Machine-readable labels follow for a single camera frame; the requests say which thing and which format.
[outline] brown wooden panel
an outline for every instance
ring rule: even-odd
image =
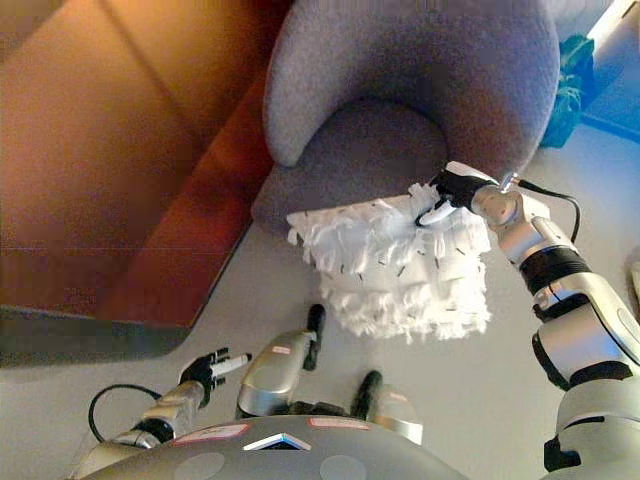
[[[262,131],[263,89],[264,74],[111,291],[100,318],[193,324],[247,228],[251,203],[273,164]]]
[[[201,152],[93,1],[2,77],[2,303],[94,314]]]

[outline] black joint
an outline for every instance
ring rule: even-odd
[[[538,305],[533,306],[533,312],[543,323],[550,322],[554,318],[561,317],[582,305],[589,303],[589,297],[584,293],[576,293],[570,297],[563,298],[558,303],[551,305],[546,310],[542,310]]]
[[[467,207],[471,211],[471,202],[476,192],[487,185],[497,183],[472,175],[461,176],[443,170],[431,182],[435,184],[438,193],[449,200],[453,207]]]
[[[174,437],[174,431],[171,425],[159,418],[147,418],[146,420],[142,420],[136,424],[133,429],[150,433],[156,437],[160,443],[168,442]]]
[[[631,369],[622,362],[607,361],[596,363],[582,368],[571,375],[569,384],[571,388],[591,380],[624,380],[631,377]]]
[[[542,346],[542,342],[540,341],[540,336],[537,333],[533,335],[533,338],[531,339],[531,345],[533,346],[533,353],[536,355],[538,363],[547,374],[547,378],[549,379],[549,381],[565,392],[568,391],[571,388],[571,385],[560,374],[555,365],[553,365],[553,362],[547,355],[547,352],[544,351],[544,347]]]
[[[569,247],[540,250],[520,266],[520,273],[532,295],[560,278],[581,272],[591,272],[591,269],[582,257]]]
[[[563,452],[560,449],[560,440],[557,435],[544,444],[544,468],[547,469],[547,472],[577,467],[581,463],[580,455],[577,452]]]
[[[304,359],[302,368],[308,372],[312,372],[318,366],[318,354],[322,348],[322,332],[324,331],[326,312],[324,307],[319,303],[313,305],[309,309],[307,316],[307,330],[316,332],[316,340],[309,345],[309,352]]]
[[[585,423],[604,423],[604,417],[599,416],[599,417],[589,417],[589,418],[583,418],[582,420],[576,420],[573,423],[570,423],[569,425],[567,425],[565,427],[565,430],[569,427],[575,427],[576,425],[583,425]]]

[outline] wooden cabinet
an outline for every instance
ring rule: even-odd
[[[76,0],[3,65],[2,304],[190,326],[271,161],[289,2]]]

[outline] chair backrest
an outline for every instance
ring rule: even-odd
[[[558,65],[543,0],[298,0],[271,60],[267,142],[293,166],[342,105],[380,98],[438,123],[450,160],[500,176],[533,155]]]

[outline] sticker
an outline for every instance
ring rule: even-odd
[[[350,418],[314,417],[309,419],[309,425],[315,428],[351,428],[353,430],[371,430],[366,423]]]
[[[185,443],[205,442],[209,440],[225,440],[227,438],[242,435],[248,429],[249,425],[246,423],[240,423],[238,425],[222,425],[220,427],[208,427],[180,437],[173,442],[173,444],[182,445]]]
[[[282,355],[289,355],[291,353],[291,349],[289,347],[279,347],[275,346],[271,349],[273,353],[281,353]]]

